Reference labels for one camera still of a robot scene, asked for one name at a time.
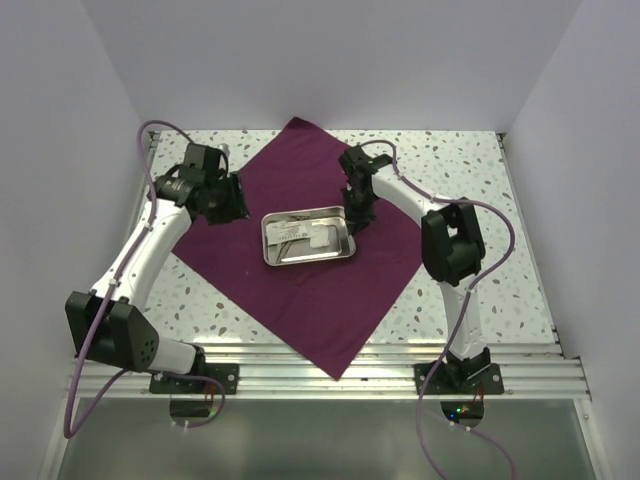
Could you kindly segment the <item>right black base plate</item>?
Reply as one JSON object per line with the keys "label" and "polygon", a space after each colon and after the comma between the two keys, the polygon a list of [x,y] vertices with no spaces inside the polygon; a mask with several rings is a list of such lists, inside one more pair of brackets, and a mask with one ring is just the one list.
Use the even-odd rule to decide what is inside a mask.
{"label": "right black base plate", "polygon": [[426,395],[501,395],[505,393],[502,373],[496,363],[470,379],[450,373],[446,363],[441,364],[430,378]]}

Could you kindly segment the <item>stainless steel tray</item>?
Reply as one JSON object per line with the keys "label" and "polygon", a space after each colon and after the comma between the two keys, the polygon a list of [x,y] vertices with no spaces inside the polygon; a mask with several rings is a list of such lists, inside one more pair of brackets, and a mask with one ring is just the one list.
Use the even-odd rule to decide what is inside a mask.
{"label": "stainless steel tray", "polygon": [[[309,246],[309,238],[298,240],[289,252],[288,262],[276,263],[275,257],[278,247],[281,245],[268,245],[265,227],[269,223],[286,221],[287,214],[298,214],[308,212],[310,219],[307,222],[310,227],[310,233],[319,225],[323,225],[330,230],[330,244],[326,248],[312,249]],[[280,267],[304,263],[321,262],[328,260],[337,260],[349,258],[356,252],[356,245],[353,236],[347,231],[344,208],[342,206],[330,206],[324,208],[274,212],[265,215],[260,223],[262,237],[262,251],[264,262],[271,267]]]}

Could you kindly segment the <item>white sachet packet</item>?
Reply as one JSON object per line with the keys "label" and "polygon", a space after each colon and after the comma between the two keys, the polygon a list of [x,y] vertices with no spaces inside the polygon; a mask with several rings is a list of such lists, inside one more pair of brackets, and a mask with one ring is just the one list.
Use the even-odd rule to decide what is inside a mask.
{"label": "white sachet packet", "polygon": [[310,227],[307,222],[273,222],[265,227],[268,245],[279,245],[300,239],[306,239],[310,235]]}

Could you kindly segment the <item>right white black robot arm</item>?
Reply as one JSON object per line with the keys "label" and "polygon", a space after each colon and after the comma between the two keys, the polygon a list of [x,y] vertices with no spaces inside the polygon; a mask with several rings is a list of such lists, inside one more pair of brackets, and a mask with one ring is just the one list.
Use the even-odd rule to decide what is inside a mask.
{"label": "right white black robot arm", "polygon": [[486,255],[474,206],[463,198],[420,189],[399,173],[393,157],[371,157],[361,146],[347,148],[339,164],[347,177],[342,196],[350,233],[359,233],[375,220],[379,199],[420,227],[422,263],[440,287],[450,343],[446,361],[435,368],[433,379],[457,392],[470,391],[491,365],[478,300],[473,297],[472,283]]}

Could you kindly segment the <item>purple cloth mat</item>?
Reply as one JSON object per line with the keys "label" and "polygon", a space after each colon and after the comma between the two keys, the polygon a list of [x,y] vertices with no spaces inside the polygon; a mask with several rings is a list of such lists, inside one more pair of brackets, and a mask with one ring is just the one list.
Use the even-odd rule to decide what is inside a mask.
{"label": "purple cloth mat", "polygon": [[347,146],[300,118],[240,170],[250,216],[230,224],[196,220],[174,254],[296,352],[339,379],[421,268],[417,224],[390,203],[356,234],[346,259],[271,267],[260,223],[274,212],[339,205]]}

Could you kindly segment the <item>steel tweezers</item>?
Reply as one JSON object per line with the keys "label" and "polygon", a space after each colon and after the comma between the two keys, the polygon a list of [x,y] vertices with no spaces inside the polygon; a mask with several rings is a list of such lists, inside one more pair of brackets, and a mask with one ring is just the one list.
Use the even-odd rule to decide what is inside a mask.
{"label": "steel tweezers", "polygon": [[276,263],[288,262],[290,250],[298,243],[299,243],[298,240],[290,240],[282,243],[278,247],[278,250],[276,252],[275,262]]}

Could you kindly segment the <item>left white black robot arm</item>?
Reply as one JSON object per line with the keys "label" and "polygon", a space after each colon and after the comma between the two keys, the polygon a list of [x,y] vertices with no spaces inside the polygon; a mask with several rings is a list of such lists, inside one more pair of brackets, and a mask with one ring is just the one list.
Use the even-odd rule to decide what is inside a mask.
{"label": "left white black robot arm", "polygon": [[171,372],[185,392],[201,390],[208,369],[193,344],[161,336],[144,310],[162,266],[193,223],[245,219],[241,179],[229,149],[188,143],[181,163],[153,180],[140,218],[107,272],[65,304],[77,356],[132,372]]}

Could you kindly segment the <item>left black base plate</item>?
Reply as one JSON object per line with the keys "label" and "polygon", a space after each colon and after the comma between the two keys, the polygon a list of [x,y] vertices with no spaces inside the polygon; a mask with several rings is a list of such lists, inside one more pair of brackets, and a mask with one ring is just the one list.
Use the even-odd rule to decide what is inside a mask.
{"label": "left black base plate", "polygon": [[240,379],[237,363],[207,363],[200,373],[161,373],[151,378],[149,392],[165,395],[225,393],[235,395]]}

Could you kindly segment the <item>aluminium rail frame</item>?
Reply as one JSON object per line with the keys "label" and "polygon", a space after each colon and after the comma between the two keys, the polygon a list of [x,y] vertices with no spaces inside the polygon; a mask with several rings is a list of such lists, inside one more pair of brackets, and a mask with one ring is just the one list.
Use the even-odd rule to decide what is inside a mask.
{"label": "aluminium rail frame", "polygon": [[[423,432],[435,456],[458,442],[468,455],[448,463],[458,479],[483,478],[482,458],[502,466],[515,460],[522,479],[602,479],[595,424],[582,364],[567,358],[539,279],[528,234],[504,160],[502,138],[490,131],[334,130],[348,143],[372,141],[376,152],[396,146],[400,167],[415,183],[466,192],[500,209],[508,224],[481,215],[488,258],[496,261],[508,244],[515,249],[481,283],[483,331],[504,376],[505,392],[486,395],[482,431],[506,446],[500,452],[472,433],[447,427],[433,415],[435,400],[423,401]],[[414,364],[437,358],[446,326],[442,297],[423,268],[414,268],[379,325],[334,379],[261,326],[249,310],[217,290],[192,267],[170,256],[143,307],[146,319],[165,337],[195,342],[214,363],[235,363],[238,385],[228,395],[238,405],[253,400],[317,400],[332,408],[402,407],[396,432],[407,446],[398,477],[426,478],[432,469],[418,450],[414,425]]]}

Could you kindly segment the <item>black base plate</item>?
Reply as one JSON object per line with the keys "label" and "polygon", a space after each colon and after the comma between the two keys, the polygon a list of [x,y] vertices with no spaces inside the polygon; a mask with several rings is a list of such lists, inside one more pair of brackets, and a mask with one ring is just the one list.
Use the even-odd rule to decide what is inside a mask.
{"label": "black base plate", "polygon": [[470,379],[450,373],[446,363],[441,364],[430,378],[426,395],[501,395],[505,393],[502,373],[496,363]]}
{"label": "black base plate", "polygon": [[225,393],[235,395],[240,379],[237,363],[207,363],[200,373],[161,373],[151,378],[149,392],[165,395]]}

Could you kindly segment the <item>white gauze pad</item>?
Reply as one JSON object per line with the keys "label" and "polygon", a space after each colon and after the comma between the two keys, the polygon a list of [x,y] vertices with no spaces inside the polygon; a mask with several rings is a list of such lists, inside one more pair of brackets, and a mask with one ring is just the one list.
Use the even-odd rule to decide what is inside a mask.
{"label": "white gauze pad", "polygon": [[310,233],[309,246],[312,249],[322,249],[330,244],[330,230],[328,227],[316,226]]}

